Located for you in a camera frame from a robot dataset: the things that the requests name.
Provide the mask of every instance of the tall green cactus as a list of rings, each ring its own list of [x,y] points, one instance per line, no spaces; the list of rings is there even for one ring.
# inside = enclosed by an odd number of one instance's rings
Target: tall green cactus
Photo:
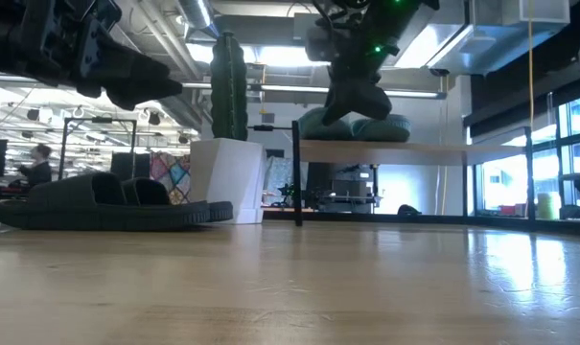
[[[211,101],[213,135],[247,140],[247,68],[243,49],[231,33],[223,33],[213,47]]]

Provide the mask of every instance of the pillow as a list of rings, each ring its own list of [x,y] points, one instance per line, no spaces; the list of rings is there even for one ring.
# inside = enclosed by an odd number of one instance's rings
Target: pillow
[[[352,123],[354,140],[406,143],[411,123],[402,115],[389,114],[385,120],[361,119]]]
[[[352,140],[351,128],[343,119],[329,126],[323,126],[321,121],[326,113],[325,107],[308,111],[300,119],[300,139],[306,140]]]

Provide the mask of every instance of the white planter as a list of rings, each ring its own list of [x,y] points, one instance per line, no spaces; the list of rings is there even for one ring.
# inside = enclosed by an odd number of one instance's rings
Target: white planter
[[[234,218],[229,223],[261,223],[266,151],[256,143],[212,139],[191,146],[193,201],[230,201]]]

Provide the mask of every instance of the window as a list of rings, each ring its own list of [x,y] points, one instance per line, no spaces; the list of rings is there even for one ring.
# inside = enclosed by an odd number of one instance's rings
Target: window
[[[560,136],[566,138],[580,134],[580,99],[560,105]]]
[[[535,202],[539,193],[559,192],[558,156],[556,149],[533,154]],[[483,164],[484,208],[499,210],[501,206],[525,204],[528,198],[526,157],[518,155]]]
[[[563,173],[580,173],[580,143],[562,147]],[[564,204],[580,206],[580,194],[571,181],[565,181]]]
[[[580,99],[561,105],[558,108],[560,115],[560,131],[564,145],[560,147],[562,157],[557,155],[556,142],[557,126],[541,124],[544,127],[532,133],[533,139],[533,180],[535,189],[535,203],[538,203],[539,194],[558,194],[563,205],[580,206],[580,195],[570,181],[561,183],[559,174],[580,173]],[[504,145],[523,147],[526,145],[525,135],[506,136]],[[527,168],[524,155],[518,155],[498,161],[488,162],[477,170],[477,197],[478,209],[486,210],[486,215],[518,216],[522,214],[522,207],[527,200]]]

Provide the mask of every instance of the air duct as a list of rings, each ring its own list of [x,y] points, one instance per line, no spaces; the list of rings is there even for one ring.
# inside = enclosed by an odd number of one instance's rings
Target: air duct
[[[185,22],[194,29],[217,32],[213,23],[213,7],[208,0],[175,0]]]

